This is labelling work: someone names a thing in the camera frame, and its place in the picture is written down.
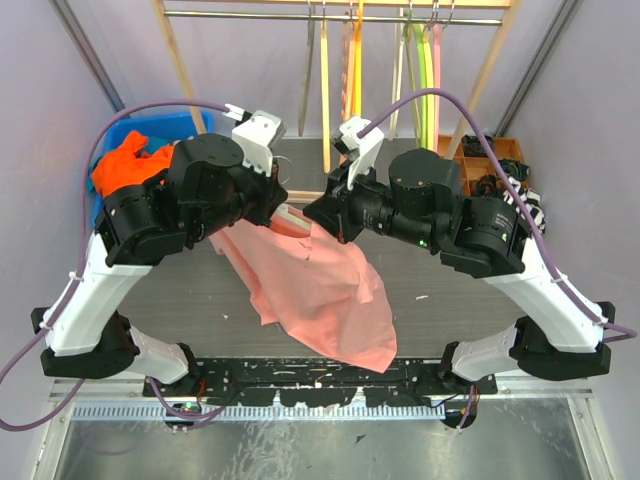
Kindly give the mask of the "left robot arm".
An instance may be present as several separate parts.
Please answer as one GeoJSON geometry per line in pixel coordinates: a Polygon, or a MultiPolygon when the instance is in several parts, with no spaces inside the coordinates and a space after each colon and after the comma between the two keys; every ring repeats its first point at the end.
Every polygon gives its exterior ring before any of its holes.
{"type": "Polygon", "coordinates": [[[202,134],[179,142],[170,165],[109,195],[87,245],[81,274],[50,308],[31,314],[44,334],[48,377],[104,379],[134,372],[178,396],[194,393],[200,372],[191,349],[143,334],[118,308],[165,257],[247,220],[267,226],[287,193],[273,159],[275,134],[202,134]]]}

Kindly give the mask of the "cream hanger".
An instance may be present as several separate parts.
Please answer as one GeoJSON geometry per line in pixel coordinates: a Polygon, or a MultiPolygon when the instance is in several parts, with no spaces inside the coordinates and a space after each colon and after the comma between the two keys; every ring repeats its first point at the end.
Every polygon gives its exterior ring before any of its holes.
{"type": "MultiPolygon", "coordinates": [[[[275,155],[274,162],[277,163],[279,167],[282,167],[284,164],[287,165],[285,168],[285,178],[280,180],[280,183],[285,186],[292,177],[293,162],[284,155],[275,155]]],[[[305,220],[302,214],[296,214],[294,212],[295,208],[290,203],[290,197],[291,195],[288,195],[288,199],[277,207],[274,214],[275,218],[291,223],[296,229],[303,233],[309,233],[311,231],[311,223],[305,220]]]]}

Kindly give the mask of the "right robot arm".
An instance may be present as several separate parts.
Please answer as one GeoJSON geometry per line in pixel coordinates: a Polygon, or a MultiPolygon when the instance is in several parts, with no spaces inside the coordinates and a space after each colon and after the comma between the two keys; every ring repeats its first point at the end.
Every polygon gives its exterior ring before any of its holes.
{"type": "Polygon", "coordinates": [[[378,182],[374,170],[350,179],[351,166],[346,162],[330,174],[305,216],[342,244],[370,230],[425,249],[443,265],[497,288],[524,313],[498,334],[449,343],[438,370],[444,390],[459,394],[490,374],[515,369],[550,381],[608,374],[612,352],[603,327],[614,319],[614,306],[588,303],[596,321],[581,312],[549,273],[530,226],[513,206],[462,194],[458,164],[430,150],[397,156],[388,184],[378,182]]]}

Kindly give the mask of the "pink t shirt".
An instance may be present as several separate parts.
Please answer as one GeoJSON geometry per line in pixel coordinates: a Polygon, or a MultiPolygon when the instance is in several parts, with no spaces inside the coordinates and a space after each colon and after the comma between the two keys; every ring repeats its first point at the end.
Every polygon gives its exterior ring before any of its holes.
{"type": "Polygon", "coordinates": [[[376,373],[397,354],[383,280],[355,244],[341,244],[291,205],[268,227],[240,220],[214,233],[215,251],[249,291],[262,324],[316,353],[376,373]]]}

